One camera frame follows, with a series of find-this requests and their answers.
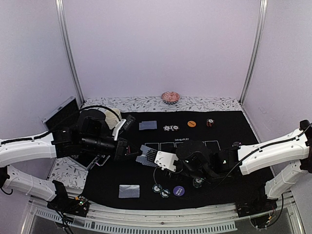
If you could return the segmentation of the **blue playing card deck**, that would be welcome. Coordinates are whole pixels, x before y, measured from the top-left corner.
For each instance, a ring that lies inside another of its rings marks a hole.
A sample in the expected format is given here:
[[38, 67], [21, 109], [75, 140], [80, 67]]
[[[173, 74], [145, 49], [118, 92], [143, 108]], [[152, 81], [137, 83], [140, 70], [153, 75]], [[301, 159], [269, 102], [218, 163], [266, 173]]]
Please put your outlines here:
[[145, 145], [141, 145], [140, 150], [142, 154], [136, 157], [136, 162], [141, 163], [144, 166], [156, 167], [154, 162], [150, 162], [147, 160], [147, 153], [151, 148]]

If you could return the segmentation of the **green blue chip stack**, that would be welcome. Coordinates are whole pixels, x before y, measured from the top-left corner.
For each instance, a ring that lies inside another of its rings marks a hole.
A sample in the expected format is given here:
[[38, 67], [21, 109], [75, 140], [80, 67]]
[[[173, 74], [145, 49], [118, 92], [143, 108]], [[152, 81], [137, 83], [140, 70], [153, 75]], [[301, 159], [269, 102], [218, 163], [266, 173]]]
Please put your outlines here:
[[203, 185], [203, 183], [204, 183], [204, 180], [201, 179], [201, 178], [194, 178], [194, 179], [193, 179], [193, 186], [194, 186], [195, 188], [197, 188], [197, 189], [201, 188], [202, 185]]

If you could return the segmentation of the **single blue playing card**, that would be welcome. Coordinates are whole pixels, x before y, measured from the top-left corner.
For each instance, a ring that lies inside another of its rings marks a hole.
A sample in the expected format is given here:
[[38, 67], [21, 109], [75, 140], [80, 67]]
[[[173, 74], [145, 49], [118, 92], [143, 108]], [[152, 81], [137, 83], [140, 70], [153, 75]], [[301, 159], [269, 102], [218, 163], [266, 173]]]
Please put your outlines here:
[[150, 127], [150, 124], [148, 121], [143, 121], [139, 123], [139, 130], [143, 131], [143, 130], [148, 130]]

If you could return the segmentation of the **purple small blind button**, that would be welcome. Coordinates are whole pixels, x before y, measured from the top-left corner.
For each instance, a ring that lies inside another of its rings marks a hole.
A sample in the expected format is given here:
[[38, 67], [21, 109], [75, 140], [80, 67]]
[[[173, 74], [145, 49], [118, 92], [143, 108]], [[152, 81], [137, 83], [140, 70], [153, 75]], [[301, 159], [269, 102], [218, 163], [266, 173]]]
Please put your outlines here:
[[177, 197], [181, 197], [185, 194], [185, 189], [182, 186], [175, 186], [173, 189], [173, 194]]

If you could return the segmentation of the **orange big blind button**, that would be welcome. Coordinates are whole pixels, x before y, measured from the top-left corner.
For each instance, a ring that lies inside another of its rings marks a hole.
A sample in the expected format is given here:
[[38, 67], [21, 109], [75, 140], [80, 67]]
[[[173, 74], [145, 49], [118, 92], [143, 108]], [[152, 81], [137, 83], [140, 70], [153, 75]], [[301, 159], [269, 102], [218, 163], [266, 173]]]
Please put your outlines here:
[[187, 125], [188, 125], [189, 127], [195, 127], [195, 126], [196, 126], [196, 122], [190, 120], [190, 121], [187, 122]]

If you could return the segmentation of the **orange black hundred chip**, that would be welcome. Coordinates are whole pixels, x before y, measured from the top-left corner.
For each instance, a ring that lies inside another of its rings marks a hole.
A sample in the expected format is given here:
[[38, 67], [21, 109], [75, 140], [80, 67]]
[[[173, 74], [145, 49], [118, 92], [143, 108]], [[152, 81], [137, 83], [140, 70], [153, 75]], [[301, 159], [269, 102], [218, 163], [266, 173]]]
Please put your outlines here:
[[171, 127], [172, 131], [178, 131], [179, 130], [179, 126], [177, 126], [177, 125], [171, 125], [170, 127]]

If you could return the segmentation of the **orange hundred chip stack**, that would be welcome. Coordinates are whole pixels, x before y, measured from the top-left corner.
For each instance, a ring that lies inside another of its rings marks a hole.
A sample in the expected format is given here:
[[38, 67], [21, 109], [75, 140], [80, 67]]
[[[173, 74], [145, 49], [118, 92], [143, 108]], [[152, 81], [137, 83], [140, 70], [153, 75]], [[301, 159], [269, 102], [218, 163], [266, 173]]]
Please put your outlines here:
[[211, 118], [207, 119], [206, 125], [207, 127], [212, 127], [214, 125], [215, 121]]

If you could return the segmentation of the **blue hole card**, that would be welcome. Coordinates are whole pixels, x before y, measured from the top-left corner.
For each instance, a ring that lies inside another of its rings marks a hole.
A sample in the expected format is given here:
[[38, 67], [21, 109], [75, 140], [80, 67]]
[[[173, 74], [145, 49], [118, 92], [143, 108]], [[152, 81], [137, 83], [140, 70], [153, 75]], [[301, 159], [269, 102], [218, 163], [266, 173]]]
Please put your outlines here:
[[119, 198], [139, 198], [140, 186], [139, 185], [119, 185]]

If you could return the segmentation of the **black round dealer button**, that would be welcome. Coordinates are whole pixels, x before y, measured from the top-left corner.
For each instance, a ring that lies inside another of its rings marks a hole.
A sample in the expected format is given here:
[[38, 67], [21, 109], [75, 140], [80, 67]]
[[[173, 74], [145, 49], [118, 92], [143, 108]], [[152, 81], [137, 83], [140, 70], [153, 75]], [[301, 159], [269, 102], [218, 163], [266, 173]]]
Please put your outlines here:
[[241, 145], [242, 145], [241, 142], [234, 142], [234, 143], [233, 143], [233, 147], [235, 147], [235, 146], [241, 146]]

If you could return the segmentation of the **blue white ten chip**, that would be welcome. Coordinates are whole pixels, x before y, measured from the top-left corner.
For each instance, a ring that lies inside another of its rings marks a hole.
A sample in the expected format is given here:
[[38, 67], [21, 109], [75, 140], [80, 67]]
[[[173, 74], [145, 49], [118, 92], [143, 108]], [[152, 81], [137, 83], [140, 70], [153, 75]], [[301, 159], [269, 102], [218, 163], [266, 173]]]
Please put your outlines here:
[[163, 130], [164, 130], [164, 131], [170, 131], [170, 130], [171, 130], [171, 127], [168, 126], [168, 125], [165, 125], [165, 126], [163, 127]]

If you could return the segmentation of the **blue green fifty chip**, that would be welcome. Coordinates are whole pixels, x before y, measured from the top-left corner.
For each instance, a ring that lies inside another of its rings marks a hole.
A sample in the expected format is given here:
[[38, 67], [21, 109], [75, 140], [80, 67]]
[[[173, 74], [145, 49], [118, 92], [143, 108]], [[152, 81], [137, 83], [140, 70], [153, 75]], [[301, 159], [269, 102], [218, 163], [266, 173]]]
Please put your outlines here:
[[161, 193], [162, 192], [162, 187], [160, 185], [154, 184], [152, 187], [152, 190], [154, 193]]

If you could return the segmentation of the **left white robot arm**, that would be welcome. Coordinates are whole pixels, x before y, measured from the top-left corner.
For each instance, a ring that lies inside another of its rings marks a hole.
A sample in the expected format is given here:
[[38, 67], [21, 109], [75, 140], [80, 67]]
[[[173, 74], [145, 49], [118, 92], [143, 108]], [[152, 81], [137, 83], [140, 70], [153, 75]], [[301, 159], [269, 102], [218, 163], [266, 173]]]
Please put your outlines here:
[[64, 157], [94, 156], [100, 161], [125, 160], [139, 155], [140, 150], [120, 134], [127, 131], [135, 118], [128, 115], [110, 129], [105, 114], [96, 109], [80, 112], [76, 123], [43, 134], [1, 140], [0, 187], [17, 190], [54, 203], [61, 211], [69, 211], [73, 204], [62, 182], [45, 180], [43, 161]]

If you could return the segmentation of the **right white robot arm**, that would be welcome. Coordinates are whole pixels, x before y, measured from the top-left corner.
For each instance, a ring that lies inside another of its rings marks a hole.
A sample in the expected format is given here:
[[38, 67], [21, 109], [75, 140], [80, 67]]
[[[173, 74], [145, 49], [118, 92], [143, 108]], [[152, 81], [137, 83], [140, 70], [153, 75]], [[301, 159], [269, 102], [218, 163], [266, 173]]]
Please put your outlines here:
[[254, 145], [236, 145], [212, 153], [200, 141], [187, 140], [170, 156], [169, 170], [175, 163], [184, 165], [183, 173], [198, 179], [218, 178], [220, 173], [229, 176], [235, 170], [245, 176], [279, 163], [287, 166], [273, 179], [267, 181], [261, 194], [252, 202], [255, 212], [261, 213], [294, 185], [302, 176], [312, 171], [312, 124], [303, 120], [299, 128], [274, 140]]

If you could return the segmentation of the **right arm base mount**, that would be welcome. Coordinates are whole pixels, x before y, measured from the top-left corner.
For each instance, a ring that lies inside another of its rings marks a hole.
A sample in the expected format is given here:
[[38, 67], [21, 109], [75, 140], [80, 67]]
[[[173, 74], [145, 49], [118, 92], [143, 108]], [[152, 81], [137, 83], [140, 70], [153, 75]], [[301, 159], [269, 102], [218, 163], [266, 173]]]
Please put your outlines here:
[[253, 201], [238, 202], [235, 204], [238, 217], [246, 217], [266, 213], [264, 217], [251, 218], [250, 222], [256, 229], [266, 229], [276, 215], [277, 199], [258, 197]]

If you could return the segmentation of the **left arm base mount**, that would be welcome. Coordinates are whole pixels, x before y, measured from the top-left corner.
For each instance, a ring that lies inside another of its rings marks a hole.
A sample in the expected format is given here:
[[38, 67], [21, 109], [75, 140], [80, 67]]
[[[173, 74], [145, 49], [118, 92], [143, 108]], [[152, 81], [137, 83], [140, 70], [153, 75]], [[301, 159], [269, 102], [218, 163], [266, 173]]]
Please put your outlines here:
[[68, 195], [56, 195], [56, 197], [47, 202], [47, 208], [60, 214], [69, 214], [80, 217], [86, 217], [89, 211], [89, 200], [81, 195], [70, 198]]

